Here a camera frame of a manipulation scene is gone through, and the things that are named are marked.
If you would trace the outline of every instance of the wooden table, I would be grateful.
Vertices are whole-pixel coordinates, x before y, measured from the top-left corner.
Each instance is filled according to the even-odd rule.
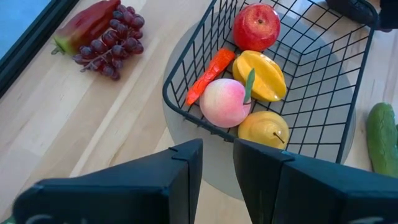
[[[97,0],[81,0],[67,17]],[[50,55],[49,40],[0,99],[0,220],[35,181],[73,177],[161,151],[174,143],[162,112],[166,63],[210,0],[122,0],[146,19],[146,51],[118,82],[80,73],[68,57]],[[398,111],[398,32],[376,32],[356,103],[356,130],[346,165],[371,168],[364,120],[373,104]],[[202,182],[197,223],[250,223],[244,202]]]

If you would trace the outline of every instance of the peach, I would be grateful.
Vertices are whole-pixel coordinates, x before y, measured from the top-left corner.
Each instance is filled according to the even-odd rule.
[[[244,104],[244,86],[233,79],[220,78],[211,82],[200,97],[200,109],[215,126],[231,128],[242,123],[250,112],[250,102]]]

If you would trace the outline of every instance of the yellow pear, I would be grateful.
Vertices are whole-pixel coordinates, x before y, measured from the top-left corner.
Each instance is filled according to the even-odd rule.
[[[239,125],[238,136],[277,149],[285,149],[289,140],[289,127],[277,113],[258,111],[250,114]]]

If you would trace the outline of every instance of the green cucumber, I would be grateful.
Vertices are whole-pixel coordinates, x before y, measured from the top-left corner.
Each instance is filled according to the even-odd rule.
[[[373,170],[378,174],[398,177],[397,128],[390,104],[373,106],[366,121],[366,141]]]

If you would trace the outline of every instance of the green leaf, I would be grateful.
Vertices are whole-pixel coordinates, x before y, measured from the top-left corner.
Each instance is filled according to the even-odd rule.
[[[15,223],[15,219],[13,217],[9,217],[7,220],[5,220],[4,222],[2,222],[0,224],[16,224],[16,223]]]
[[[250,71],[248,75],[248,80],[246,81],[246,86],[245,86],[245,93],[244,93],[244,100],[243,103],[247,103],[250,100],[251,97],[251,89],[253,88],[253,83],[254,83],[254,77],[255,77],[255,72],[254,68]]]

